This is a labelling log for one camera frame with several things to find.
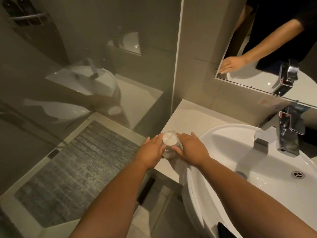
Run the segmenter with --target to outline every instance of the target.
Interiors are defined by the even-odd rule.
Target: reflected faucet
[[[298,80],[299,64],[295,59],[289,59],[288,63],[283,63],[280,67],[280,74],[278,78],[278,86],[274,90],[273,94],[283,96],[292,87],[294,87],[294,82]]]
[[[276,140],[277,149],[299,155],[298,135],[305,134],[305,125],[300,115],[309,108],[299,104],[287,106],[255,132],[254,142],[268,147]]]

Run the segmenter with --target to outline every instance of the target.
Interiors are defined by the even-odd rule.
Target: white sink
[[[244,173],[251,184],[317,230],[317,166],[302,152],[294,158],[278,151],[276,142],[269,145],[267,154],[261,146],[259,150],[253,148],[256,130],[258,128],[249,125],[227,124],[208,130],[200,140],[211,157],[233,171]],[[302,172],[305,177],[296,178],[292,175],[294,171]],[[200,223],[204,232],[217,237],[216,225],[221,222],[236,237],[242,237],[202,174],[189,167],[186,175],[189,196],[185,197],[184,204],[195,228],[199,229],[197,224]]]

